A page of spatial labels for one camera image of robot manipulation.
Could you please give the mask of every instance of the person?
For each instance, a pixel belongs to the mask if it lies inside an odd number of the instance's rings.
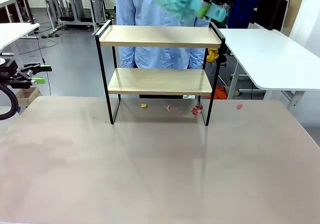
[[[197,17],[178,20],[160,8],[154,0],[116,0],[118,25],[208,27],[209,21]],[[122,67],[201,69],[203,48],[120,47]]]

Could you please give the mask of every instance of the black metal frame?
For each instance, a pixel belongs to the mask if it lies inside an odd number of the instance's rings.
[[[111,109],[111,103],[110,103],[110,97],[109,97],[109,91],[108,91],[108,84],[107,84],[107,79],[106,79],[106,72],[105,72],[105,65],[104,63],[104,58],[102,56],[102,51],[101,51],[101,45],[100,45],[100,37],[104,34],[104,32],[106,31],[107,28],[109,28],[109,26],[112,25],[112,21],[108,20],[100,29],[99,31],[95,34],[95,43],[96,43],[96,47],[98,50],[98,56],[99,56],[99,62],[100,62],[100,68],[101,68],[101,75],[102,75],[102,80],[103,80],[103,86],[104,86],[104,92],[105,92],[105,98],[106,98],[106,103],[108,106],[108,112],[109,112],[109,117],[110,117],[110,122],[111,124],[115,123],[116,117],[117,117],[117,113],[119,110],[119,105],[120,105],[120,101],[121,101],[121,95],[118,94],[118,102],[116,105],[116,109],[114,110],[114,113],[112,114],[112,109]],[[113,46],[112,47],[112,54],[113,54],[113,63],[114,63],[114,68],[117,68],[117,57],[116,57],[116,49]]]
[[[99,31],[95,34],[95,42],[96,42],[96,47],[97,47],[97,51],[98,51],[98,56],[99,56],[99,62],[100,62],[100,68],[101,68],[101,75],[102,75],[102,80],[103,80],[103,86],[104,86],[104,92],[105,92],[105,98],[106,98],[106,103],[108,106],[108,112],[109,112],[109,117],[110,117],[110,122],[111,124],[115,123],[116,117],[117,117],[117,113],[118,113],[118,109],[119,109],[119,105],[120,105],[120,101],[121,101],[121,95],[118,94],[118,103],[116,105],[116,109],[114,111],[114,113],[112,114],[112,109],[111,109],[111,103],[110,103],[110,97],[109,97],[109,91],[108,91],[108,84],[107,84],[107,79],[106,79],[106,72],[105,72],[105,66],[104,66],[104,59],[102,56],[102,51],[101,51],[101,45],[100,45],[100,37],[104,34],[104,32],[108,29],[108,27],[112,25],[112,21],[108,20],[100,29]],[[222,55],[226,52],[226,38],[224,37],[224,35],[219,31],[219,29],[217,28],[217,26],[213,23],[210,22],[209,27],[213,29],[213,31],[216,33],[216,35],[218,36],[218,38],[221,40],[221,47],[219,49],[219,54]],[[117,68],[117,57],[116,57],[116,49],[114,46],[112,46],[112,55],[113,55],[113,63],[114,63],[114,68]],[[204,60],[203,60],[203,70],[206,68],[206,63],[207,63],[207,55],[208,55],[208,49],[205,49],[205,56],[204,56]],[[221,67],[221,63],[219,62],[219,59],[216,61],[216,71],[215,71],[215,76],[214,76],[214,81],[212,84],[212,93],[211,93],[211,99],[210,99],[210,103],[209,103],[209,108],[208,108],[208,114],[205,115],[204,111],[202,111],[202,117],[203,117],[203,121],[204,124],[206,126],[209,125],[209,121],[210,121],[210,116],[211,116],[211,110],[212,110],[212,106],[213,106],[213,101],[215,98],[215,92],[216,92],[216,86],[217,86],[217,82],[218,82],[218,77],[219,77],[219,71],[220,71],[220,67]],[[201,105],[201,97],[198,96],[198,104]]]

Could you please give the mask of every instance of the gray floor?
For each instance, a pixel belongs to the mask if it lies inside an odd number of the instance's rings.
[[[50,28],[49,18],[45,9],[33,9],[33,15],[36,22],[40,23],[40,31]],[[94,37],[86,27],[70,27],[69,30],[60,30],[60,37],[50,39],[40,39],[39,45],[41,53],[47,65],[51,65],[53,71],[48,73],[53,96],[85,96],[85,97],[103,97],[104,87],[101,79],[101,71],[98,60],[98,54]],[[25,63],[40,62],[41,54],[38,51],[38,42],[36,40],[18,40],[17,46],[20,53],[36,50],[34,52],[22,54]],[[111,48],[103,47],[103,58],[108,80],[113,73],[113,57]],[[227,68],[222,67],[220,76],[225,79],[226,74],[233,73],[236,60],[233,57],[228,58]],[[216,66],[207,65],[207,73],[210,79],[213,78]],[[238,88],[251,88],[251,81],[242,81],[238,83]],[[49,95],[49,86],[39,85],[43,95]],[[251,94],[243,94],[239,99],[251,99]],[[253,94],[253,99],[262,99],[262,94]],[[7,104],[7,100],[0,98],[0,104]]]

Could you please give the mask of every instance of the yellow object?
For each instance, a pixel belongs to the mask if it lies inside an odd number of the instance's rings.
[[[206,61],[212,63],[219,57],[217,48],[208,49],[208,56],[206,57]]]

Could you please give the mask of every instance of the computer monitor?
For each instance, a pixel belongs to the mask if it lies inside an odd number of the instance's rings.
[[[277,1],[278,0],[259,0],[255,16],[255,22],[258,25],[269,29],[276,11]],[[288,3],[288,0],[281,0],[272,29],[276,29],[278,31],[282,30],[288,9]]]

